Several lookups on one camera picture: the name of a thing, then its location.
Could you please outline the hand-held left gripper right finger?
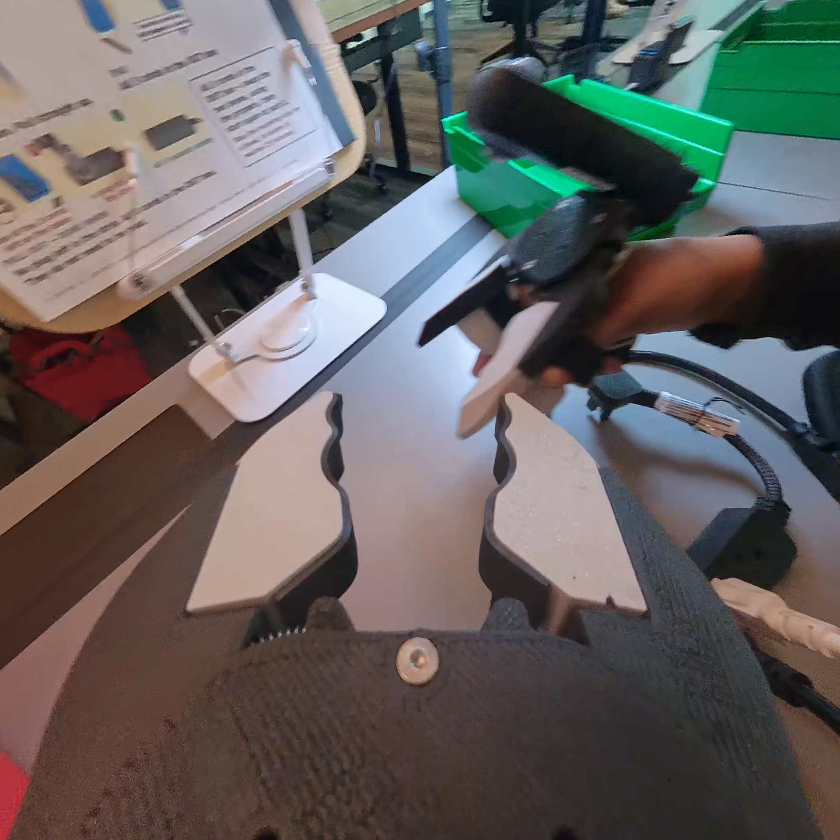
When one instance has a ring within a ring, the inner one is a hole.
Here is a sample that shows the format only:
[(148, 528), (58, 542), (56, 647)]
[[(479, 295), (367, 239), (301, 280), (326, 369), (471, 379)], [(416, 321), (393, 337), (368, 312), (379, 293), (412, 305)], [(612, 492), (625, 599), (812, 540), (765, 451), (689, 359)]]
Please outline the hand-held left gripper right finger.
[(491, 601), (528, 613), (648, 610), (601, 472), (589, 452), (521, 397), (500, 400), (497, 488), (486, 503), (480, 578)]

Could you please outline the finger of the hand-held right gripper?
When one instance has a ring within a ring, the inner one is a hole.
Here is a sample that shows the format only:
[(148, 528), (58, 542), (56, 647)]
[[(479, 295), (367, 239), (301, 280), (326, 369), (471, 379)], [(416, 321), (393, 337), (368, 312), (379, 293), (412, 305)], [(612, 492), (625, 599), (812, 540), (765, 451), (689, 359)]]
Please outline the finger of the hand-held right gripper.
[(536, 303), (517, 313), (504, 329), (498, 327), (485, 309), (473, 311), (458, 323), (458, 329), (467, 339), (490, 358), (460, 404), (459, 438), (468, 438), (493, 421), (499, 400), (506, 394), (520, 396), (547, 415), (560, 404), (562, 389), (546, 387), (540, 379), (525, 375), (518, 367), (557, 307), (551, 301)]
[(513, 317), (510, 265), (509, 256), (500, 256), (484, 268), (471, 285), (425, 321), (417, 340), (418, 347), (424, 347), (478, 311), (489, 314), (491, 322), (500, 329), (506, 326)]

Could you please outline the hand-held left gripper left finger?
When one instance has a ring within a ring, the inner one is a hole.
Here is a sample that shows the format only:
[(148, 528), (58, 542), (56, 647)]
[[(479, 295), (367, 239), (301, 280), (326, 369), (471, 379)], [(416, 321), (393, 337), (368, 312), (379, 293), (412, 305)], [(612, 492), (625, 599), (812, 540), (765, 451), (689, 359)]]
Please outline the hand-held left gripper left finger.
[(242, 455), (185, 609), (220, 613), (291, 592), (350, 544), (341, 394), (321, 392)]

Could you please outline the person's right forearm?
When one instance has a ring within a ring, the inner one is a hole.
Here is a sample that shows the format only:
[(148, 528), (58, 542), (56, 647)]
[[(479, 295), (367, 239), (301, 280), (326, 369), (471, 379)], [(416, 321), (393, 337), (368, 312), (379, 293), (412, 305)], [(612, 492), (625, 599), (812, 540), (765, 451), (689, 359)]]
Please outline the person's right forearm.
[(760, 266), (738, 313), (690, 331), (729, 349), (744, 340), (777, 339), (791, 350), (839, 348), (839, 223), (741, 227), (711, 241), (751, 237)]

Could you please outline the person's right hand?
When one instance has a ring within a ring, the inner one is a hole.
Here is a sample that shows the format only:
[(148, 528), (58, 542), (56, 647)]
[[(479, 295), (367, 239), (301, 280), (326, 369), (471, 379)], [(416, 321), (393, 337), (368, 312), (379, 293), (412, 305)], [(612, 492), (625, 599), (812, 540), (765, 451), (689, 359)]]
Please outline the person's right hand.
[(762, 290), (763, 243), (754, 235), (671, 238), (635, 246), (613, 273), (602, 313), (588, 338), (605, 351), (597, 375), (618, 372), (610, 350), (639, 334), (723, 326), (753, 330)]

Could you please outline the green storage bin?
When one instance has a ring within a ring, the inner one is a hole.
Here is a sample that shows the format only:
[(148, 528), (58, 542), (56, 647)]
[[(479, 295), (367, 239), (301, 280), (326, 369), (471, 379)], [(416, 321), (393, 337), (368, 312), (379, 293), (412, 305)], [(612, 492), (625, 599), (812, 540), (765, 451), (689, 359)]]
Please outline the green storage bin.
[(839, 139), (839, 2), (761, 3), (729, 31), (700, 110), (736, 130)]
[[(630, 241), (671, 236), (683, 217), (708, 204), (728, 153), (732, 122), (604, 82), (577, 82), (572, 75), (547, 81), (544, 86), (676, 153), (698, 174), (686, 204), (662, 224), (636, 228)], [(519, 234), (561, 198), (589, 188), (575, 176), (546, 164), (525, 158), (492, 158), (487, 144), (469, 129), (467, 112), (444, 118), (442, 128), (455, 166), (459, 197), (507, 238)]]

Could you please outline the black office chairs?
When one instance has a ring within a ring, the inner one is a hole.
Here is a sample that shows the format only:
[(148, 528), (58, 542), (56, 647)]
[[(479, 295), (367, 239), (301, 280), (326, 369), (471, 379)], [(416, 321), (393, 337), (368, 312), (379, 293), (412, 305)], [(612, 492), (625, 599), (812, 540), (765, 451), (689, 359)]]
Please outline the black office chairs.
[(512, 40), (489, 53), (479, 63), (481, 67), (504, 59), (534, 58), (546, 66), (543, 51), (553, 48), (538, 38), (541, 16), (561, 5), (572, 13), (585, 1), (479, 1), (479, 19), (485, 24), (502, 24), (512, 28)]

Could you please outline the wooden display board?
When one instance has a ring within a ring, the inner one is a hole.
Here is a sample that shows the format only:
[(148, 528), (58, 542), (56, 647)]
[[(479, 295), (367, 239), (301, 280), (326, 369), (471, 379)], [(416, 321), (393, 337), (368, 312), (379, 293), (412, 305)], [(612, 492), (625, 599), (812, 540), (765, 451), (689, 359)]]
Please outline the wooden display board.
[(653, 19), (649, 15), (642, 32), (620, 47), (611, 62), (626, 70), (624, 90), (649, 94), (717, 43), (721, 35), (717, 28), (698, 28), (692, 16), (662, 14)]

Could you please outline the wooden top desk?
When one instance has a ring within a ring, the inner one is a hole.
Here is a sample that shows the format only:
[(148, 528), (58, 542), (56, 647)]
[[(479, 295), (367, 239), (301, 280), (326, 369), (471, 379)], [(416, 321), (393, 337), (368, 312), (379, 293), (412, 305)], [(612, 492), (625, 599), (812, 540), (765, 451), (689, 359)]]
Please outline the wooden top desk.
[(450, 2), (319, 2), (341, 60), (378, 100), (369, 152), (389, 172), (424, 181), (449, 167), (443, 120), (455, 111)]

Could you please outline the red storage tote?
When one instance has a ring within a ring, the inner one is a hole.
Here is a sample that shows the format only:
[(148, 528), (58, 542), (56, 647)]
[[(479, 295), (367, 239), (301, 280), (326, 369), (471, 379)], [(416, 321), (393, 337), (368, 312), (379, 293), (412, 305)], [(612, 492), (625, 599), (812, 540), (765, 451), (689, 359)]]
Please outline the red storage tote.
[(80, 423), (90, 425), (152, 383), (130, 333), (13, 332), (8, 349), (17, 380)]

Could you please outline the instruction board on white stand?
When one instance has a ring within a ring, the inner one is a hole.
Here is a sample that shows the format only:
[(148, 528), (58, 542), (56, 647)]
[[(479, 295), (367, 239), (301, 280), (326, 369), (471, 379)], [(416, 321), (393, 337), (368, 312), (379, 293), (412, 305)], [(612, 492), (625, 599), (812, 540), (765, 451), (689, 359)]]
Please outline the instruction board on white stand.
[[(361, 162), (321, 2), (1, 2), (2, 320), (90, 333), (166, 292), (228, 415), (275, 412), (385, 303), (313, 268), (303, 207)], [(214, 334), (183, 283), (290, 223), (290, 286)]]

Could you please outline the open red storage bin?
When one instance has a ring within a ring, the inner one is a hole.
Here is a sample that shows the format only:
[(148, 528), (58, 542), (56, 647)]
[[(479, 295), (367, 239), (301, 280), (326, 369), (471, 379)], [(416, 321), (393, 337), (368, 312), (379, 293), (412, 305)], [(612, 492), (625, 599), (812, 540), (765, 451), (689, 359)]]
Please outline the open red storage bin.
[(1, 752), (1, 839), (8, 839), (24, 802), (28, 774), (5, 752)]

